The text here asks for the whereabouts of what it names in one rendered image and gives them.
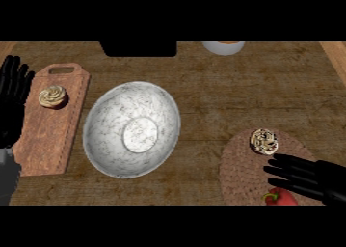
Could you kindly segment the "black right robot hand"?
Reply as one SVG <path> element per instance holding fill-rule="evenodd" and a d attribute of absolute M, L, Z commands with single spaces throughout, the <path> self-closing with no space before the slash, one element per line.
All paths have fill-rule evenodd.
<path fill-rule="evenodd" d="M 263 171 L 276 176 L 267 183 L 320 201 L 326 206 L 346 206 L 346 167 L 274 153 Z"/>

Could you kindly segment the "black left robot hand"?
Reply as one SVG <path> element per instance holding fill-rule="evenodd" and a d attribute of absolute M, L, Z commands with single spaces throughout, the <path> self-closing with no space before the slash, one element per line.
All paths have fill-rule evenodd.
<path fill-rule="evenodd" d="M 8 55 L 0 67 L 0 149 L 10 148 L 20 136 L 23 104 L 34 72 Z"/>

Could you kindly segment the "red bell pepper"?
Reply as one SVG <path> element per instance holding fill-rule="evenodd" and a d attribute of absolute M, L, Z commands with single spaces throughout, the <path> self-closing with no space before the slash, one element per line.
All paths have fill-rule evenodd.
<path fill-rule="evenodd" d="M 264 204 L 269 206 L 295 206 L 297 201 L 291 196 L 289 192 L 279 187 L 274 187 L 269 192 L 261 196 Z"/>

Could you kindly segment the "brown woven placemat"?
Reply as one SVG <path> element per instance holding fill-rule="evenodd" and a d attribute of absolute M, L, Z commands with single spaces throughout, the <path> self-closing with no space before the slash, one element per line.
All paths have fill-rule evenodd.
<path fill-rule="evenodd" d="M 277 178 L 263 172 L 272 155 L 255 153 L 249 147 L 249 137 L 257 128 L 240 131 L 229 140 L 218 164 L 218 183 L 223 202 L 230 206 L 264 206 L 263 194 L 273 188 L 269 178 Z M 316 161 L 304 145 L 285 132 L 269 128 L 277 139 L 277 153 Z M 300 206 L 322 206 L 322 202 L 289 192 Z"/>

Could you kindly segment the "white marble bowl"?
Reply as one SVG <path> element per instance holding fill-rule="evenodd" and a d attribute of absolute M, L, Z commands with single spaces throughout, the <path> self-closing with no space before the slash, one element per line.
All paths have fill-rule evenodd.
<path fill-rule="evenodd" d="M 149 82 L 118 85 L 96 100 L 84 121 L 82 148 L 91 165 L 113 178 L 146 175 L 173 153 L 178 131 L 168 92 Z"/>

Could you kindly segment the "cream frosted cupcake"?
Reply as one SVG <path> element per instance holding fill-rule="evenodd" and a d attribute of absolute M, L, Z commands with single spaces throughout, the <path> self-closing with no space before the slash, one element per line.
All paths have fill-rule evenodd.
<path fill-rule="evenodd" d="M 66 90 L 59 85 L 48 86 L 38 93 L 38 104 L 45 107 L 56 109 L 66 102 Z"/>

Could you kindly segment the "wooden cutting board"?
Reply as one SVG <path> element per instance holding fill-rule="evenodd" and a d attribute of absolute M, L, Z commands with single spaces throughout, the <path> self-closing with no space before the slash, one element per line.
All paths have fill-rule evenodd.
<path fill-rule="evenodd" d="M 75 63 L 47 65 L 32 78 L 23 108 L 20 137 L 13 145 L 20 175 L 59 175 L 65 172 L 90 74 Z M 62 86 L 68 100 L 59 109 L 38 103 L 38 93 Z"/>

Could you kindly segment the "chocolate chip cupcake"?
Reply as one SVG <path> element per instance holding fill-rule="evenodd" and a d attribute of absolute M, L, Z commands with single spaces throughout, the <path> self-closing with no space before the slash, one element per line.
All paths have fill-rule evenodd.
<path fill-rule="evenodd" d="M 272 155 L 277 150 L 277 139 L 274 133 L 264 128 L 258 128 L 249 135 L 249 148 L 263 155 Z"/>

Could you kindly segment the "black appliance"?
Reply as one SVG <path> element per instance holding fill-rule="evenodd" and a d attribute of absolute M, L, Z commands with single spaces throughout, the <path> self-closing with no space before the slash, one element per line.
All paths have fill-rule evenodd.
<path fill-rule="evenodd" d="M 109 57 L 173 57 L 175 55 L 174 41 L 102 41 L 99 45 L 105 55 Z"/>

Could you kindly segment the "white cup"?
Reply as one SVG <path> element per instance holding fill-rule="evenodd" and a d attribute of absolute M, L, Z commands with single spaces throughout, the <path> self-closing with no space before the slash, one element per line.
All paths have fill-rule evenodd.
<path fill-rule="evenodd" d="M 236 54 L 242 47 L 243 42 L 220 42 L 220 41 L 204 41 L 202 46 L 207 49 L 208 52 L 211 52 L 215 55 L 227 56 Z"/>

